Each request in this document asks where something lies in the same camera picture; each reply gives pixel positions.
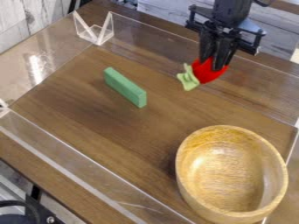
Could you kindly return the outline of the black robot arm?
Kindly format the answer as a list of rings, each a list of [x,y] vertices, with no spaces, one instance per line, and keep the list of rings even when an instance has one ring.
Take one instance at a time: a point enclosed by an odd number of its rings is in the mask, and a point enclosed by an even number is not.
[[[269,7],[275,0],[214,0],[213,8],[191,5],[186,27],[201,36],[201,63],[211,60],[219,71],[238,50],[257,55],[267,32],[250,20],[253,4]]]

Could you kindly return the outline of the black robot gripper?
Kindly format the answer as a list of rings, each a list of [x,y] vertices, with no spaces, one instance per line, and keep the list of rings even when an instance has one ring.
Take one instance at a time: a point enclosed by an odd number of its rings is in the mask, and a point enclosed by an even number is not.
[[[251,3],[215,3],[211,8],[191,5],[186,27],[201,34],[201,62],[213,56],[219,71],[239,49],[255,55],[267,32],[249,19]]]

